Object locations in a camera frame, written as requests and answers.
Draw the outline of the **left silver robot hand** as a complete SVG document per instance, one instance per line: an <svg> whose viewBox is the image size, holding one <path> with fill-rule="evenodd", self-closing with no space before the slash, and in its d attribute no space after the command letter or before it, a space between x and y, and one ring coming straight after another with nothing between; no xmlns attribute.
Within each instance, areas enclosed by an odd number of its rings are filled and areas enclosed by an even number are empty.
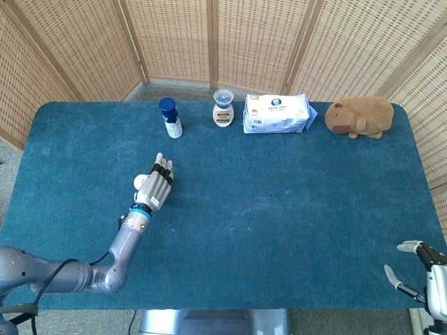
<svg viewBox="0 0 447 335"><path fill-rule="evenodd" d="M134 193L134 200L149 207L151 212L159 211L172 188L173 162L159 152L148 175L142 187Z"/></svg>

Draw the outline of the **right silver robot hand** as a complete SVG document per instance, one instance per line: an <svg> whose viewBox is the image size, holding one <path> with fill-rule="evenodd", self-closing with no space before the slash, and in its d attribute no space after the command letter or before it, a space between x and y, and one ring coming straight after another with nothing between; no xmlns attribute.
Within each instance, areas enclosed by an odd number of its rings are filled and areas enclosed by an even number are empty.
<svg viewBox="0 0 447 335"><path fill-rule="evenodd" d="M424 241L404 241L397 246L401 252L414 253L422 262L427 285L424 293L403 284L389 265L384 265L388 281L394 287L421 304L434 320L447 322L447 255L432 248Z"/></svg>

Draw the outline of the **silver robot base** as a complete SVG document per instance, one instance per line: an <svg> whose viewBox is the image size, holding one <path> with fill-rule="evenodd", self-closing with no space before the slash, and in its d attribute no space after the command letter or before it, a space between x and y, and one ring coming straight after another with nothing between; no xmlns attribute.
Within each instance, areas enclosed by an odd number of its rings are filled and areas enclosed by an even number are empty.
<svg viewBox="0 0 447 335"><path fill-rule="evenodd" d="M287 308L143 310L139 335L291 335Z"/></svg>

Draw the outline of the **blue-capped white bottle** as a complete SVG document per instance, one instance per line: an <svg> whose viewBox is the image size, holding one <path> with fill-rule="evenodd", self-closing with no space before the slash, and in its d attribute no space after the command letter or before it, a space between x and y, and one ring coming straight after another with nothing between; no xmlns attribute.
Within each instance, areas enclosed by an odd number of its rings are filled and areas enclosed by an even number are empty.
<svg viewBox="0 0 447 335"><path fill-rule="evenodd" d="M182 136L182 125L176 110L176 102L173 98L162 98L159 102L159 109L163 115L163 120L169 136L177 139Z"/></svg>

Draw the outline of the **clear-capped cream bottle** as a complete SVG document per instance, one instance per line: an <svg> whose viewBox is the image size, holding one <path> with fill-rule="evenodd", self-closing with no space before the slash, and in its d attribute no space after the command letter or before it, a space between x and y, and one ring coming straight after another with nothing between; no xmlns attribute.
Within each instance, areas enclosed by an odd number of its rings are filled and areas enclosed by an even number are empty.
<svg viewBox="0 0 447 335"><path fill-rule="evenodd" d="M234 118L234 94L228 89L219 89L214 92L214 108L212 116L215 124L221 128L229 126Z"/></svg>

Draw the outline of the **blue table cloth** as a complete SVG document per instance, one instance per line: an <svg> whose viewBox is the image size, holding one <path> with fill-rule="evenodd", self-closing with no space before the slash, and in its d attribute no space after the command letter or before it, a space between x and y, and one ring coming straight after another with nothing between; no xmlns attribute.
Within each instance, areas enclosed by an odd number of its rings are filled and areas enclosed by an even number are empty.
<svg viewBox="0 0 447 335"><path fill-rule="evenodd" d="M446 250L408 116L395 106L378 140L325 126L246 134L237 115L216 126L207 101L179 102L168 136L155 102L51 102L25 146L0 246L93 261L133 202L155 156L173 188L142 236L116 294L52 295L49 309L408 308L384 265L414 288L425 268L397 250L422 240Z"/></svg>

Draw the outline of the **white tissue pack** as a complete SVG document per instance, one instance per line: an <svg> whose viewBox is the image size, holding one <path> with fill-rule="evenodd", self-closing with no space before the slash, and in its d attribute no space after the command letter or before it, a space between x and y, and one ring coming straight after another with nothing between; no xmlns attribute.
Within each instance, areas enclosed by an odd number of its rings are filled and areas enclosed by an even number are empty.
<svg viewBox="0 0 447 335"><path fill-rule="evenodd" d="M243 131L246 134L301 133L309 130L317 115L306 94L247 94Z"/></svg>

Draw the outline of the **woven bamboo folding screen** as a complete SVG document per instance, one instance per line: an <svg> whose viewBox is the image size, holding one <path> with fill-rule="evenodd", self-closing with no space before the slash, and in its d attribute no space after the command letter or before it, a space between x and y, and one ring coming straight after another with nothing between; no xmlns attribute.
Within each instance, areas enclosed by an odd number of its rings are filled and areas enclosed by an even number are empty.
<svg viewBox="0 0 447 335"><path fill-rule="evenodd" d="M0 0L0 140L156 79L407 110L447 240L447 0Z"/></svg>

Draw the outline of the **brown capybara plush toy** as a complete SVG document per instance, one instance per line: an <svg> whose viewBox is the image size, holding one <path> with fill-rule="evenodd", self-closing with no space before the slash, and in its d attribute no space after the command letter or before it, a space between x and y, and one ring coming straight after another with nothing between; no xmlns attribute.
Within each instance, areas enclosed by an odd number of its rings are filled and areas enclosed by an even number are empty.
<svg viewBox="0 0 447 335"><path fill-rule="evenodd" d="M327 109L325 124L331 132L351 139L359 135L380 139L390 129L393 117L393 105L385 98L347 98L335 101Z"/></svg>

